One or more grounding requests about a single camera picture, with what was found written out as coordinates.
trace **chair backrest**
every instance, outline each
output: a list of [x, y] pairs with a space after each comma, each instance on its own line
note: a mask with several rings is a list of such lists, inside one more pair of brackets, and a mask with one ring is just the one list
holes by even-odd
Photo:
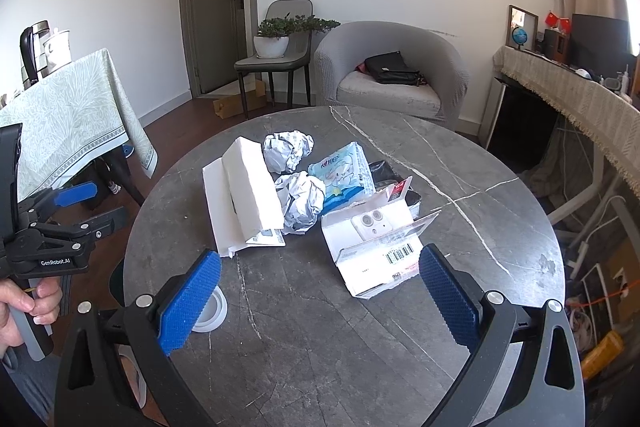
[[[271, 3], [267, 10], [267, 19], [281, 17], [294, 18], [296, 15], [305, 15], [309, 17], [314, 14], [314, 5], [310, 0], [278, 0]], [[287, 54], [290, 52], [304, 53], [311, 55], [311, 32], [294, 33], [289, 36], [289, 47]]]

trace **patterned tablecloth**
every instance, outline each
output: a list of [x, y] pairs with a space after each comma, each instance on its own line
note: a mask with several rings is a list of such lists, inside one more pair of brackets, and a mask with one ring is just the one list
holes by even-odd
[[158, 154], [106, 49], [50, 74], [0, 110], [0, 126], [22, 123], [18, 201], [69, 181], [91, 160], [131, 140], [145, 174]]
[[494, 55], [494, 67], [591, 138], [640, 198], [640, 112], [635, 107], [541, 55], [503, 46]]

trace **gray chair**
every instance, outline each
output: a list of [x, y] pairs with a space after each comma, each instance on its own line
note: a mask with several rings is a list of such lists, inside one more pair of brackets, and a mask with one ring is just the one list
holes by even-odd
[[[267, 10], [267, 19], [274, 17], [295, 17], [296, 15], [313, 15], [314, 6], [310, 0], [279, 0], [274, 1]], [[293, 107], [293, 74], [299, 68], [305, 68], [306, 103], [311, 105], [311, 85], [309, 79], [309, 62], [311, 61], [311, 32], [294, 33], [289, 36], [289, 46], [281, 58], [260, 58], [253, 55], [243, 60], [238, 60], [234, 67], [238, 72], [240, 82], [240, 95], [242, 98], [242, 110], [244, 117], [249, 118], [246, 106], [246, 93], [242, 78], [249, 73], [268, 73], [269, 88], [271, 90], [271, 103], [274, 103], [273, 73], [289, 73], [289, 86], [287, 90], [287, 108]]]
[[[355, 71], [368, 57], [400, 51], [428, 86], [377, 83]], [[332, 30], [314, 54], [318, 105], [358, 105], [416, 116], [455, 129], [469, 73], [455, 47], [428, 30], [393, 22], [362, 21]]]

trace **door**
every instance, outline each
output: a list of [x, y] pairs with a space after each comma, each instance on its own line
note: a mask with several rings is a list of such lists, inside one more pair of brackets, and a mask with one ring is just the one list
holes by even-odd
[[246, 58], [244, 0], [187, 0], [186, 7], [195, 94], [237, 80], [234, 63]]

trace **small blue globe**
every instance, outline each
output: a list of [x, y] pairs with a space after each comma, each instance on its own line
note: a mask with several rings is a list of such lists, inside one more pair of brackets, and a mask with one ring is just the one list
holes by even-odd
[[523, 45], [525, 42], [527, 42], [527, 40], [529, 40], [527, 32], [524, 31], [524, 28], [521, 26], [516, 26], [513, 29], [513, 32], [511, 32], [511, 37], [513, 38], [513, 42], [515, 42], [519, 46]]

